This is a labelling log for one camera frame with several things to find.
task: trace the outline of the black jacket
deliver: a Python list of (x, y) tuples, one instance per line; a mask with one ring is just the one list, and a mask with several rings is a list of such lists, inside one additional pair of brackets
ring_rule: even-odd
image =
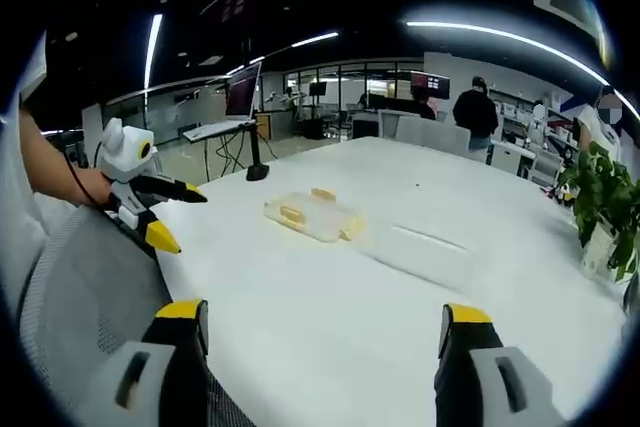
[(471, 137), (489, 137), (498, 127), (495, 104), (477, 90), (460, 94), (453, 108), (453, 118), (458, 126), (471, 131)]

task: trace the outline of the laptop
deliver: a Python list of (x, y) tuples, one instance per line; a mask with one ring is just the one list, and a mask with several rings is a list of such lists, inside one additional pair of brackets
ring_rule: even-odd
[(224, 120), (213, 124), (201, 125), (184, 132), (187, 140), (196, 142), (214, 135), (237, 129), (241, 125), (255, 123), (253, 118), (253, 97), (260, 76), (262, 63), (257, 63), (234, 74), (229, 79), (229, 94)]

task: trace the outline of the human hand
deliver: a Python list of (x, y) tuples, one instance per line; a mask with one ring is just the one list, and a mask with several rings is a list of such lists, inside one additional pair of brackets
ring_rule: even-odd
[[(89, 195), (95, 200), (98, 205), (105, 205), (109, 202), (109, 195), (111, 194), (111, 183), (107, 178), (102, 175), (100, 169), (75, 169), (78, 180), (89, 193)], [(87, 198), (80, 186), (76, 186), (76, 192), (74, 194), (74, 203), (76, 205), (93, 205), (93, 202)]]

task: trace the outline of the white flower pot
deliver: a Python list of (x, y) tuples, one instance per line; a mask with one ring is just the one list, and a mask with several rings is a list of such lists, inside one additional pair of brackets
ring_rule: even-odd
[(582, 256), (582, 272), (587, 277), (607, 274), (607, 262), (615, 248), (613, 241), (614, 237), (598, 222)]

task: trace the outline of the black ceiling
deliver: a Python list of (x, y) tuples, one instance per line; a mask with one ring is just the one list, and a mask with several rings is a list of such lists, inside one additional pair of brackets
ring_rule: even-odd
[[(157, 13), (163, 14), (163, 21), (151, 85), (224, 74), (259, 55), (337, 30), (337, 39), (269, 56), (264, 70), (348, 58), (420, 56), (433, 50), (516, 68), (589, 95), (593, 85), (582, 82), (584, 74), (547, 57), (525, 55), (504, 43), (473, 36), (416, 35), (402, 22), (411, 12), (442, 5), (463, 13), (465, 9), (482, 11), (489, 19), (502, 15), (526, 19), (549, 33), (558, 47), (579, 52), (585, 62), (604, 71), (593, 39), (535, 9), (531, 0), (246, 0), (242, 13), (227, 22), (222, 20), (226, 0), (202, 12), (212, 1), (52, 0), (47, 28), (48, 90), (42, 96), (49, 105), (37, 108), (37, 118), (47, 126), (64, 127), (77, 122), (82, 107), (142, 89), (149, 29)], [(616, 10), (612, 0), (595, 1), (619, 44), (617, 63), (607, 77), (616, 86), (633, 90), (637, 67), (631, 58), (640, 53), (636, 36), (624, 31), (624, 12)], [(77, 38), (65, 40), (72, 32), (77, 32)], [(198, 65), (212, 55), (222, 59), (213, 66)]]

